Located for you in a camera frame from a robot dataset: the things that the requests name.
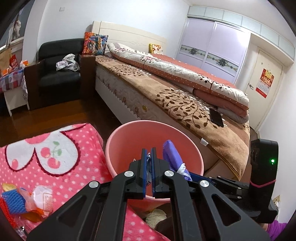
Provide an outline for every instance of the pink bucket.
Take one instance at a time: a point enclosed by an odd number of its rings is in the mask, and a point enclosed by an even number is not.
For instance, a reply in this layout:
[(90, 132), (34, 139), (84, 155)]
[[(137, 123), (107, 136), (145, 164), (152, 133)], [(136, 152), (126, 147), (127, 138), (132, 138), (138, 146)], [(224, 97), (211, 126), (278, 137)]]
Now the pink bucket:
[[(142, 148), (150, 152), (152, 147), (156, 147), (157, 157), (163, 159), (162, 149), (166, 140), (174, 143), (190, 172), (203, 175), (202, 156), (196, 145), (184, 133), (161, 122), (136, 120), (118, 127), (107, 141), (106, 162), (112, 177), (128, 170), (134, 158), (139, 160)], [(150, 185), (146, 192), (152, 194)], [(170, 199), (155, 199), (148, 195), (144, 200), (128, 200), (135, 211), (141, 212), (153, 210), (167, 202), (170, 202)]]

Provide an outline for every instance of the pink polka dot blanket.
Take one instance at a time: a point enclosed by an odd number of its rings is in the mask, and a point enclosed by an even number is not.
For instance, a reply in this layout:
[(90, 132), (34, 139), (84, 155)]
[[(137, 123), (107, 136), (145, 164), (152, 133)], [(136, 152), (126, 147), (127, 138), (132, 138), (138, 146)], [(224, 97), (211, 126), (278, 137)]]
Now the pink polka dot blanket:
[[(102, 146), (103, 139), (88, 123), (9, 144), (0, 148), (0, 183), (14, 184), (29, 192), (38, 185), (49, 186), (53, 190), (53, 210), (56, 211), (87, 183), (112, 180)], [(26, 221), (26, 225), (32, 229), (38, 223)], [(127, 207), (123, 241), (131, 240), (168, 239)]]

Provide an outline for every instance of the black phone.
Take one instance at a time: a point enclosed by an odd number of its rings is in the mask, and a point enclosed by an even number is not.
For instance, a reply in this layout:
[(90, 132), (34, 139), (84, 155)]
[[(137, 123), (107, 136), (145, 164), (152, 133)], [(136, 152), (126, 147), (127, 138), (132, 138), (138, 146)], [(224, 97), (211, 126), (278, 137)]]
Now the black phone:
[(216, 124), (217, 126), (224, 127), (221, 114), (214, 109), (210, 109), (210, 121)]

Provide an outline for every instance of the cream headboard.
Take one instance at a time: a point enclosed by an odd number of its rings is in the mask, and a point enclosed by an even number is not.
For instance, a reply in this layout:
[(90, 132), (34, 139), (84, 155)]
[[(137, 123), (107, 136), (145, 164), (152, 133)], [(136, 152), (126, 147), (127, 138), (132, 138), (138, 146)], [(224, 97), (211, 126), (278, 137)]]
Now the cream headboard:
[(165, 54), (166, 39), (164, 37), (138, 28), (104, 21), (94, 21), (91, 31), (97, 34), (108, 35), (107, 43), (122, 43), (130, 48), (147, 53), (150, 43), (158, 44), (163, 47)]

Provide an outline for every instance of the wooden floor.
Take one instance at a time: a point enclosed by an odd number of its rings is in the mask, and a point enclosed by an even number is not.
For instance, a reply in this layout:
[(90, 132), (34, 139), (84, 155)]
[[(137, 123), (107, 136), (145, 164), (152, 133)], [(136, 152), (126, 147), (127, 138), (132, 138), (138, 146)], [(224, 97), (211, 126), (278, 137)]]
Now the wooden floor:
[(12, 110), (12, 117), (8, 112), (0, 114), (0, 147), (85, 122), (97, 129), (104, 145), (110, 134), (121, 125), (99, 95), (87, 101), (75, 100), (33, 111), (28, 111), (25, 106)]

